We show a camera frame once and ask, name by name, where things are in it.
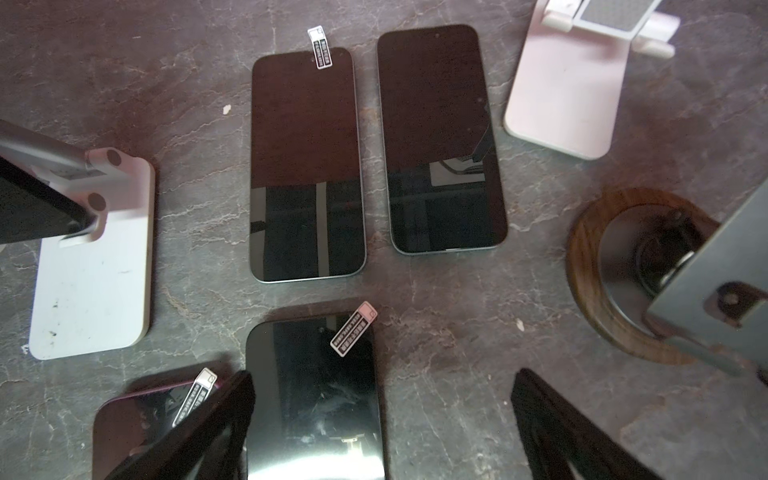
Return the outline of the black phone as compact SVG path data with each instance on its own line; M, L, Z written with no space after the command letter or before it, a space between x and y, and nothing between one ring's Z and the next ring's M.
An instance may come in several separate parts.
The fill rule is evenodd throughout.
M75 201L1 158L1 243L77 234L94 217Z
M383 479L384 442L367 302L353 312L266 321L246 341L255 404L250 479Z
M501 244L508 223L477 32L388 32L377 64L394 247L420 255Z

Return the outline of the purple case phone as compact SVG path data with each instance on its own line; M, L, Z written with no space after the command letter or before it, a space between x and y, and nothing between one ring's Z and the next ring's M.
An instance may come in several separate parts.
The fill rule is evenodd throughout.
M189 380L113 398L96 413L92 477L105 479L120 465L149 450L219 387L218 375L202 369Z

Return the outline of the silver edged phone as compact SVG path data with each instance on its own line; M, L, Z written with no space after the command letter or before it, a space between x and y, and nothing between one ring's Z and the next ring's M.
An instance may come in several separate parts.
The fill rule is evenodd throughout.
M251 78L249 265L263 283L345 277L366 263L354 64L311 49L258 59Z

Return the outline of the grey stand wooden base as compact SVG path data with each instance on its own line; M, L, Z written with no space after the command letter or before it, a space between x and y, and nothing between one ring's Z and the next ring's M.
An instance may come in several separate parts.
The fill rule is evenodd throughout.
M766 378L765 186L724 222L660 190L606 193L575 220L565 268L585 319L619 350Z

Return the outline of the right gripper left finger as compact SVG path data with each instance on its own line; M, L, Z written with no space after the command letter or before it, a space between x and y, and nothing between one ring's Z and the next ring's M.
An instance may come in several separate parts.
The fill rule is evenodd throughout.
M219 379L219 387L181 423L106 479L243 479L255 400L247 371Z

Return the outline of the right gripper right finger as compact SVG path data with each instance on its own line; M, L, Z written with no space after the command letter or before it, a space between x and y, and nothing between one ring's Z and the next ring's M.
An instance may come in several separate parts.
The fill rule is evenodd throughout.
M657 479L533 370L515 375L511 404L534 479Z

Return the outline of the white phone stand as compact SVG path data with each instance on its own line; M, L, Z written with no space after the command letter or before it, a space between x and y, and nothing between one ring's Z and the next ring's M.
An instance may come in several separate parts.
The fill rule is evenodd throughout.
M150 325L155 170L116 148L84 150L7 121L1 158L94 217L40 240L29 349L52 360L136 344Z
M669 59L681 20L656 1L538 1L507 107L505 131L582 160L611 147L631 52Z

